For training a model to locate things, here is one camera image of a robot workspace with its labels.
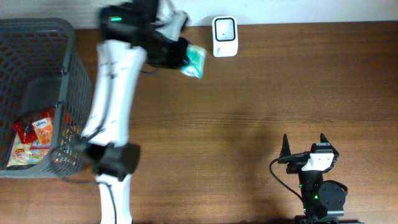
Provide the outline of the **green tissue pack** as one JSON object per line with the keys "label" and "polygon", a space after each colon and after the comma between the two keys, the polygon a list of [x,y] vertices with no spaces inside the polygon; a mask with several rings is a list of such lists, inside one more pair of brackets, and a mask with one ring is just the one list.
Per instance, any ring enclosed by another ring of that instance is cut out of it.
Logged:
{"label": "green tissue pack", "polygon": [[187,48],[188,65],[183,66],[180,71],[182,74],[201,79],[204,71],[206,50],[197,45],[189,45]]}

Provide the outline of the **orange tissue pack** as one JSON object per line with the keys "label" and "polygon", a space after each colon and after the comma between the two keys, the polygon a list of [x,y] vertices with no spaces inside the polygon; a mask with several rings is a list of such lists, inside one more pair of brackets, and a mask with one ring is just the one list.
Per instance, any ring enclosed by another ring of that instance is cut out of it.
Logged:
{"label": "orange tissue pack", "polygon": [[53,124],[51,118],[43,118],[32,123],[37,139],[41,145],[49,146],[52,141]]}

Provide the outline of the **red candy bag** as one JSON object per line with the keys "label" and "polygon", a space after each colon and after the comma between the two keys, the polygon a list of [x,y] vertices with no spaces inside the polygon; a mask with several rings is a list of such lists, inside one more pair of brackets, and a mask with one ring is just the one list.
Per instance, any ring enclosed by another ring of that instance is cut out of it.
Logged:
{"label": "red candy bag", "polygon": [[17,118],[12,124],[12,128],[17,133],[21,143],[28,144],[38,140],[32,123],[44,118],[54,119],[55,108],[43,110],[41,112],[25,113]]}

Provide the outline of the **yellow snack bag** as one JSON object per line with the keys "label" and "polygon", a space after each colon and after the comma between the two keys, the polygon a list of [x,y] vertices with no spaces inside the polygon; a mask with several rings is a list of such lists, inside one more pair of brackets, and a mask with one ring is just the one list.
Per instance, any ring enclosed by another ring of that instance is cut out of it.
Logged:
{"label": "yellow snack bag", "polygon": [[37,164],[47,155],[49,149],[49,144],[42,145],[38,139],[23,144],[16,134],[9,153],[7,167]]}

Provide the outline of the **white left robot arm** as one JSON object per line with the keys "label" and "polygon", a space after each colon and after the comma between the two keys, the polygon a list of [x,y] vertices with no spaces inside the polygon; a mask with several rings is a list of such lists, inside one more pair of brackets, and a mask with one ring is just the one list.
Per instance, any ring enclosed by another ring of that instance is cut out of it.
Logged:
{"label": "white left robot arm", "polygon": [[141,149],[129,142],[129,119],[144,65],[188,65],[181,33],[188,14],[171,1],[127,1],[99,10],[101,42],[90,115],[76,149],[89,160],[99,187],[102,223],[131,223],[130,186]]}

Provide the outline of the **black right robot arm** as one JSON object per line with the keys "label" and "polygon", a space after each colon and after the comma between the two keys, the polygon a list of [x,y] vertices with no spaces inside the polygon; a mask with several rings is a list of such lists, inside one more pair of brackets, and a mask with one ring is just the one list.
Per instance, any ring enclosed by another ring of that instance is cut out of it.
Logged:
{"label": "black right robot arm", "polygon": [[344,215],[343,205],[348,194],[347,186],[334,180],[324,180],[323,175],[334,168],[339,152],[324,134],[312,144],[309,151],[292,154],[287,135],[282,140],[279,164],[287,164],[286,173],[297,174],[303,215],[294,223],[338,223]]}

